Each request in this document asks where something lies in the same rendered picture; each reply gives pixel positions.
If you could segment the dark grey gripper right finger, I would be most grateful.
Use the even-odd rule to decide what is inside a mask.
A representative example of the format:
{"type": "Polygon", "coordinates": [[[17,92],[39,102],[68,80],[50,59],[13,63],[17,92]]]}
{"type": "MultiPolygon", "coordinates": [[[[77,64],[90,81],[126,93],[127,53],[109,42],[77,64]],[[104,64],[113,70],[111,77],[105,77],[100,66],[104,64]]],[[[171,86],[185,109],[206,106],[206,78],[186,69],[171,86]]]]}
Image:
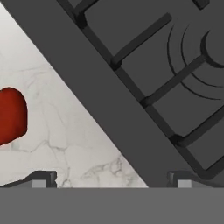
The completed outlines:
{"type": "Polygon", "coordinates": [[[190,171],[168,171],[167,179],[167,186],[173,188],[224,188],[224,185],[201,179],[190,171]]]}

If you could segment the dark grey hob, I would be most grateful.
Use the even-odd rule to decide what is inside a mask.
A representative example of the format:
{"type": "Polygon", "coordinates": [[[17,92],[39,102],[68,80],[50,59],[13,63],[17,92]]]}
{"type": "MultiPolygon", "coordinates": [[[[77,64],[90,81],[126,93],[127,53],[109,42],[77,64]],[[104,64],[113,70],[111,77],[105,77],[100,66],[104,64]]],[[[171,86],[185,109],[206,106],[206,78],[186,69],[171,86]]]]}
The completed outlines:
{"type": "MultiPolygon", "coordinates": [[[[201,40],[206,38],[207,52],[217,66],[204,63],[154,104],[182,137],[224,106],[224,86],[205,79],[217,69],[224,72],[224,62],[212,54],[213,32],[177,21],[184,10],[174,4],[187,1],[207,11],[209,0],[100,0],[86,11],[88,25],[112,54],[165,13],[172,15],[169,24],[122,61],[122,68],[146,96],[200,56],[201,40]]],[[[170,171],[198,176],[56,0],[3,0],[4,6],[14,3],[25,5],[29,21],[37,17],[36,3],[42,3],[44,12],[55,10],[63,17],[57,20],[49,15],[47,19],[66,36],[66,41],[47,53],[48,61],[148,186],[167,185],[170,171]]],[[[204,169],[223,157],[224,118],[188,150],[204,169]]],[[[224,171],[204,180],[224,185],[224,171]]]]}

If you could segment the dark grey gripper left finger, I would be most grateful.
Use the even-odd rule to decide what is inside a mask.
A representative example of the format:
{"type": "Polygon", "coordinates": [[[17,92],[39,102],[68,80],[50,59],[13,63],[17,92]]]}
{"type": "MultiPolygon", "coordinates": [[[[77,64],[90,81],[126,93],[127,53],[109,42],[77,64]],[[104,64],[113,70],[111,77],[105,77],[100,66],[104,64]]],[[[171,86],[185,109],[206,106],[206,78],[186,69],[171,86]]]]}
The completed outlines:
{"type": "Polygon", "coordinates": [[[0,188],[56,188],[56,178],[56,171],[33,171],[23,179],[5,185],[0,185],[0,188]]]}

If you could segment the red bell pepper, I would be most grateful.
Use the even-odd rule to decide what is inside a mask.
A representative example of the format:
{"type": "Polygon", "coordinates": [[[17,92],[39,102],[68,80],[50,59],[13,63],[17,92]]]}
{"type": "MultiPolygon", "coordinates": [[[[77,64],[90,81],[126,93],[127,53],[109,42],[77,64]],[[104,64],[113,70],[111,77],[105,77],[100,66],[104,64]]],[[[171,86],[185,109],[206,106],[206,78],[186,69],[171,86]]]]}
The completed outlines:
{"type": "Polygon", "coordinates": [[[0,145],[27,132],[28,109],[24,96],[13,87],[0,90],[0,145]]]}

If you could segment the black hob grate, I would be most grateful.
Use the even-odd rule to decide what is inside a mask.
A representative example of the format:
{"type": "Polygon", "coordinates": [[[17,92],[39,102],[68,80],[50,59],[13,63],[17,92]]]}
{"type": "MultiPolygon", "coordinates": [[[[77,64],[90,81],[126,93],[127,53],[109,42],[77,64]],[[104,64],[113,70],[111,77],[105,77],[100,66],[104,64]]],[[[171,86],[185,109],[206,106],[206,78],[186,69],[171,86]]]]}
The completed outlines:
{"type": "Polygon", "coordinates": [[[164,97],[168,92],[175,88],[178,84],[201,67],[204,63],[216,67],[217,63],[212,60],[207,52],[206,38],[201,40],[201,54],[194,59],[190,64],[186,65],[180,72],[175,73],[174,77],[168,80],[162,87],[148,96],[140,90],[135,82],[128,76],[122,68],[123,60],[133,53],[146,40],[155,35],[158,31],[164,28],[172,21],[172,15],[165,13],[162,17],[156,20],[145,31],[140,33],[136,38],[131,40],[117,54],[112,54],[109,49],[100,41],[93,30],[88,25],[86,11],[93,7],[100,0],[81,0],[77,5],[73,6],[68,0],[56,0],[66,14],[73,20],[82,34],[88,39],[94,49],[101,55],[108,66],[115,72],[118,78],[122,81],[125,87],[132,93],[147,114],[152,118],[155,124],[161,129],[164,135],[176,148],[181,157],[191,166],[191,168],[202,179],[213,179],[219,173],[224,171],[224,156],[219,158],[208,168],[204,169],[200,162],[188,150],[188,146],[207,133],[215,124],[224,118],[224,106],[216,110],[209,116],[201,125],[195,128],[186,136],[176,134],[169,126],[166,120],[154,108],[154,104],[164,97]]]}

